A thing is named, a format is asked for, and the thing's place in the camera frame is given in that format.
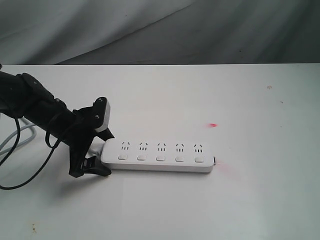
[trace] gray fabric backdrop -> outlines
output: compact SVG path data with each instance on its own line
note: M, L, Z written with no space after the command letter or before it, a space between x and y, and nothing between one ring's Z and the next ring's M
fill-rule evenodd
M2 64L320 63L319 0L0 0Z

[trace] red light spot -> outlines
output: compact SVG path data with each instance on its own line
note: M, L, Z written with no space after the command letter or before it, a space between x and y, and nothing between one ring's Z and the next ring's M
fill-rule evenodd
M215 128L216 126L218 126L218 124L215 124L215 123L208 124L208 128Z

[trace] white cable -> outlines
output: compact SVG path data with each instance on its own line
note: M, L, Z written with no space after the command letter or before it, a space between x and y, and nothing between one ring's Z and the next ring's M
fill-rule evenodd
M19 148L19 147L23 147L25 146L26 144L28 144L29 142L31 142L36 136L37 136L37 131L36 129L34 128L34 124L33 123L30 123L28 120L26 120L25 118L21 118L21 121L25 124L24 126L22 126L20 128L21 131L25 130L25 129L30 129L31 130L31 133L32 135L27 138L26 140L20 142L16 148ZM3 155L3 154L6 154L7 152L10 151L11 147L9 148L6 148L5 150L2 150L4 148L4 146L15 136L17 135L18 131L14 131L13 133L11 133L1 144L0 144L0 156Z

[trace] power strip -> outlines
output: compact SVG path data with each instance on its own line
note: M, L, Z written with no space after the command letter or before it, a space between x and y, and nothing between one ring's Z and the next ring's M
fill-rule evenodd
M206 143L108 139L101 161L112 170L210 173L216 159Z

